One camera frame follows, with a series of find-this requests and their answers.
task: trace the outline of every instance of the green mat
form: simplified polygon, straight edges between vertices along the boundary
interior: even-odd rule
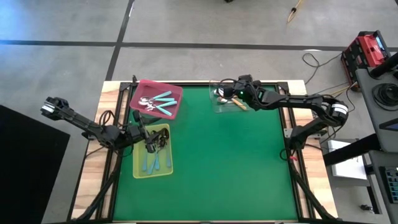
[[[134,179],[123,158],[114,220],[297,219],[278,110],[217,114],[208,91],[184,87],[176,119],[158,122],[170,125],[172,175]]]

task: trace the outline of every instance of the teal utensil handle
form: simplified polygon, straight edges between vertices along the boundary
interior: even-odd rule
[[[144,158],[144,162],[142,163],[142,171],[147,170],[147,159],[148,159],[148,152],[145,150],[145,158]]]
[[[159,170],[159,169],[160,169],[160,164],[159,164],[159,153],[158,153],[158,152],[156,152],[155,169],[156,169],[156,170]]]
[[[172,159],[170,158],[170,149],[166,149],[166,165],[167,167],[172,166]]]
[[[172,92],[171,92],[171,91],[167,91],[167,92],[165,92],[165,93],[162,93],[162,94],[160,94],[160,95],[157,95],[157,96],[152,97],[152,99],[158,99],[158,98],[161,98],[161,97],[163,97],[163,96],[169,96],[170,94],[172,94]]]
[[[156,161],[156,157],[155,157],[154,161],[152,162],[152,164],[150,165],[149,170],[147,171],[148,175],[152,174],[152,171],[154,170],[154,166],[155,166],[155,161]]]
[[[164,103],[162,105],[159,105],[158,107],[171,106],[171,105],[176,105],[176,104],[177,104],[177,102],[173,101],[173,102]]]
[[[159,98],[155,99],[155,101],[171,102],[174,101],[174,98]]]
[[[163,114],[166,114],[166,115],[169,115],[169,116],[172,116],[172,115],[173,115],[172,113],[168,112],[167,110],[165,110],[165,109],[163,109],[163,108],[161,108],[161,107],[159,107],[159,106],[156,106],[156,108],[157,108],[158,110],[160,110]]]

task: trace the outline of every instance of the black panel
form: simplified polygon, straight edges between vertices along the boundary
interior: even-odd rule
[[[41,223],[69,137],[0,105],[3,223]]]

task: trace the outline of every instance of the red tray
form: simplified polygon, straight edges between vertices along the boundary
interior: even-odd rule
[[[143,96],[154,97],[167,91],[171,91],[172,94],[169,96],[165,96],[164,98],[174,98],[175,100],[177,100],[176,105],[166,106],[164,108],[165,110],[172,113],[173,114],[172,116],[163,114],[161,111],[159,111],[156,108],[152,111],[147,111],[145,110],[146,106],[142,106],[138,103],[139,99]],[[175,116],[177,115],[178,109],[180,108],[181,99],[182,99],[182,87],[180,86],[154,82],[151,80],[140,80],[138,87],[134,92],[134,96],[130,101],[130,107],[144,114],[149,114],[159,118],[174,119]]]

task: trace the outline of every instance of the red device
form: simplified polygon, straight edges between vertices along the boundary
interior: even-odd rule
[[[357,79],[355,71],[360,68],[377,67],[391,56],[380,31],[359,32],[358,36],[341,54],[341,62],[349,84],[354,84]],[[351,88],[360,91],[358,84]]]

